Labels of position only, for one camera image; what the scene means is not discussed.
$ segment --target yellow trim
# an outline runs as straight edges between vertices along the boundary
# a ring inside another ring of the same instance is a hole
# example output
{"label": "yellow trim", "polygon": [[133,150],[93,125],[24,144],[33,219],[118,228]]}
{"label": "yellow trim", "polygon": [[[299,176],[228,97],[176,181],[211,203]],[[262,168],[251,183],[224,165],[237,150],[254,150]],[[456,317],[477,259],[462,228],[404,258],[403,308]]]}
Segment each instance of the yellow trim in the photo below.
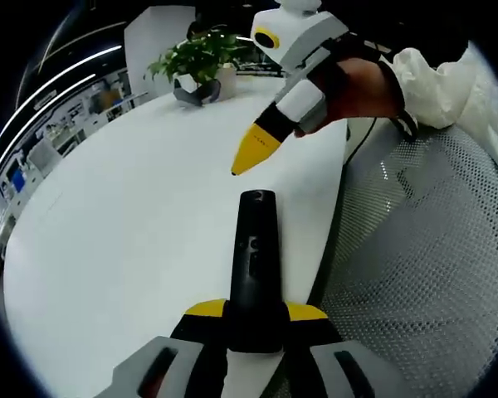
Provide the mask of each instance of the yellow trim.
{"label": "yellow trim", "polygon": [[200,317],[218,317],[223,315],[223,304],[225,299],[203,301],[189,308],[185,315],[197,315]]}
{"label": "yellow trim", "polygon": [[326,313],[308,304],[286,302],[291,321],[310,321],[315,319],[327,319]]}
{"label": "yellow trim", "polygon": [[262,35],[268,36],[271,41],[273,41],[273,47],[272,48],[279,48],[281,45],[281,41],[279,40],[277,35],[274,35],[271,31],[265,29],[264,27],[256,27],[255,29],[255,34],[261,33]]}
{"label": "yellow trim", "polygon": [[270,157],[281,142],[258,124],[252,124],[240,143],[240,148],[232,164],[233,174],[242,174]]}

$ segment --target green leaves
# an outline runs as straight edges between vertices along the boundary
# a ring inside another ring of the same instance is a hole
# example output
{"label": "green leaves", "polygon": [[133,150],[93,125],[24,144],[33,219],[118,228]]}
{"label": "green leaves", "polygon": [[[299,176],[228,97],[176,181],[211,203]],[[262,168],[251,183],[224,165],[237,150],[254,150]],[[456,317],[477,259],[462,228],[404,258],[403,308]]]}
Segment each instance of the green leaves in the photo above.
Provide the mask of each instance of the green leaves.
{"label": "green leaves", "polygon": [[152,79],[164,73],[172,82],[176,74],[190,74],[203,84],[213,79],[223,64],[231,62],[237,66],[239,57],[246,51],[248,47],[238,45],[235,35],[211,30],[167,50],[148,66],[148,71]]}

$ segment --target white table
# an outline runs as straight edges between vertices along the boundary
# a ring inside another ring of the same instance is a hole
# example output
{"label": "white table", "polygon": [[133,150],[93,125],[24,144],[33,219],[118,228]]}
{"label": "white table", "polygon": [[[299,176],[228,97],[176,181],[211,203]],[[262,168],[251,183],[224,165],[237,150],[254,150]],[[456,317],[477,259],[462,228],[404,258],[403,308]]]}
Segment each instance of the white table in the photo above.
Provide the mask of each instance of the white table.
{"label": "white table", "polygon": [[[56,396],[90,397],[114,366],[169,336],[197,302],[227,298],[240,193],[276,192],[285,298],[305,302],[334,213],[346,123],[288,138],[241,176],[230,167],[247,126],[282,80],[241,78],[202,109],[167,95],[124,114],[59,163],[9,240],[12,335]],[[258,396],[279,356],[230,356],[223,396]]]}

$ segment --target human hand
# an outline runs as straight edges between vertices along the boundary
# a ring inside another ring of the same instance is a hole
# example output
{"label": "human hand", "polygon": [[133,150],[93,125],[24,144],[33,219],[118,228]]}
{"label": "human hand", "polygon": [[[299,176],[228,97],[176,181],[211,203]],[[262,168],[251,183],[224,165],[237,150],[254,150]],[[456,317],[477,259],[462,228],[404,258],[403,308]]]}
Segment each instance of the human hand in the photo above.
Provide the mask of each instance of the human hand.
{"label": "human hand", "polygon": [[[343,93],[328,104],[325,121],[311,133],[340,119],[397,117],[403,107],[403,99],[399,98],[399,88],[392,85],[388,74],[384,74],[379,64],[350,58],[338,62],[338,65],[348,76],[348,83]],[[304,135],[304,131],[295,131],[296,137]]]}

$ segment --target white sleeve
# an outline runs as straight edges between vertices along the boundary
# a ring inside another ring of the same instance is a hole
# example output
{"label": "white sleeve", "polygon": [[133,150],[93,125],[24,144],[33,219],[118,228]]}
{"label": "white sleeve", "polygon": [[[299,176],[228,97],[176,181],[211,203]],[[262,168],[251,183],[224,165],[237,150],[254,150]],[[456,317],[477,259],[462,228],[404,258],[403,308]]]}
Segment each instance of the white sleeve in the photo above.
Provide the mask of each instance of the white sleeve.
{"label": "white sleeve", "polygon": [[391,68],[406,110],[419,123],[436,129],[458,124],[498,165],[498,81],[475,47],[436,70],[418,50],[407,48]]}

